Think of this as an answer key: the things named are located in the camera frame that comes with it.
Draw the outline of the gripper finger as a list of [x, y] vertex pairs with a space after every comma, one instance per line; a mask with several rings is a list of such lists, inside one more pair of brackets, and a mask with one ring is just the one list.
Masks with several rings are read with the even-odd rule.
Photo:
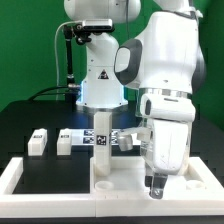
[[152, 177], [152, 184], [149, 195], [153, 199], [162, 199], [164, 188], [167, 182], [167, 175], [155, 173]]
[[145, 186], [151, 187], [152, 185], [153, 172], [151, 168], [147, 168], [145, 171]]

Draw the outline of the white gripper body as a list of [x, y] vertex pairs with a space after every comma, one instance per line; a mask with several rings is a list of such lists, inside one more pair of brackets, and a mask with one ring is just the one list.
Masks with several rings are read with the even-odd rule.
[[141, 141], [140, 155], [154, 173], [176, 175], [182, 168], [188, 144], [188, 125], [148, 119], [147, 140]]

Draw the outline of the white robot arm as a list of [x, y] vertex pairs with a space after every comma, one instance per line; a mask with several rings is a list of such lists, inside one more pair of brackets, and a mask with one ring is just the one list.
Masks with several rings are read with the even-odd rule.
[[145, 186], [155, 199], [163, 197], [167, 178], [188, 165], [195, 107], [189, 96], [204, 74], [199, 45], [200, 13], [192, 0], [153, 0], [153, 13], [144, 30], [118, 44], [109, 32], [116, 23], [133, 21], [140, 0], [64, 0], [76, 23], [74, 37], [87, 46], [87, 75], [77, 105], [82, 109], [114, 109], [125, 103], [122, 87], [138, 91], [136, 116], [140, 125], [117, 134], [121, 150], [140, 139], [145, 161]]

